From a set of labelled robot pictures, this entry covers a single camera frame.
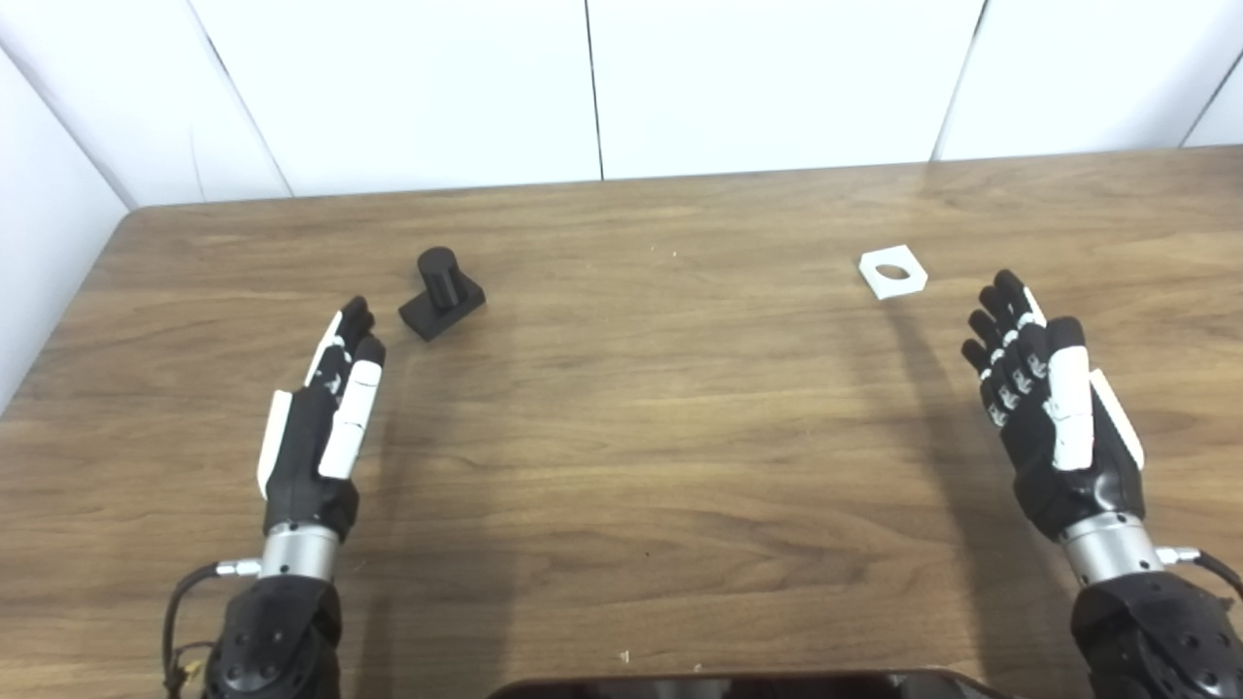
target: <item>white block with hole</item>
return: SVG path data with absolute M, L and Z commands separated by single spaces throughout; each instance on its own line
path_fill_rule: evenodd
M 905 276 L 895 279 L 881 271 L 883 267 L 896 267 Z M 859 259 L 859 272 L 871 287 L 871 292 L 881 301 L 924 291 L 924 286 L 929 282 L 924 265 L 915 259 L 915 254 L 906 245 L 865 252 Z

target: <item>silver cylindrical wrist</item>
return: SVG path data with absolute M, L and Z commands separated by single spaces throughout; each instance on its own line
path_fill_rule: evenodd
M 1124 575 L 1165 570 L 1144 521 L 1129 512 L 1103 512 L 1080 520 L 1058 540 L 1075 578 L 1085 587 Z
M 337 532 L 313 524 L 280 524 L 267 532 L 259 577 L 298 575 L 332 581 L 337 562 Z

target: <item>black base block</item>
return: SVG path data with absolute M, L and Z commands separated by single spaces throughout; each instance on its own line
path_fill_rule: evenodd
M 441 311 L 431 303 L 431 296 L 424 291 L 398 308 L 401 320 L 410 326 L 425 342 L 431 342 L 441 332 L 465 318 L 471 311 L 484 305 L 484 290 L 466 275 L 457 277 L 465 294 L 456 306 Z

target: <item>hole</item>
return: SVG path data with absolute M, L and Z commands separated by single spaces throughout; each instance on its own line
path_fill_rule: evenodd
M 876 271 L 880 272 L 880 276 L 894 281 L 911 279 L 911 272 L 899 267 L 897 265 L 876 265 Z

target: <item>fingertip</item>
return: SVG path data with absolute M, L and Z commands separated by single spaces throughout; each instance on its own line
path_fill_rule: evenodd
M 967 359 L 977 372 L 983 372 L 988 368 L 988 351 L 984 350 L 983 345 L 976 342 L 975 340 L 967 340 L 962 343 L 962 357 Z
M 367 312 L 367 299 L 362 296 L 354 296 L 344 306 L 341 307 L 341 315 L 347 318 L 353 318 Z
M 997 276 L 993 277 L 993 286 L 1003 291 L 1017 291 L 1022 295 L 1024 284 L 1023 280 L 1018 279 L 1018 275 L 1006 269 L 997 272 Z
M 1045 326 L 1045 338 L 1050 356 L 1068 347 L 1088 346 L 1088 340 L 1084 337 L 1084 327 L 1080 325 L 1079 318 L 1069 316 L 1049 321 L 1049 325 Z
M 383 367 L 384 357 L 387 354 L 388 352 L 384 350 L 384 343 L 374 336 L 368 335 L 358 343 L 358 352 L 354 354 L 354 362 L 373 362 Z
M 993 322 L 993 318 L 988 316 L 988 313 L 976 308 L 970 316 L 967 316 L 967 325 L 970 325 L 971 330 L 976 331 L 976 335 L 979 336 L 979 340 L 983 340 L 989 347 L 998 343 L 997 325 Z
M 979 290 L 979 305 L 992 313 L 998 321 L 1009 316 L 1009 308 L 1006 307 L 1006 300 L 1002 297 L 1001 292 L 997 291 L 996 286 L 986 286 Z

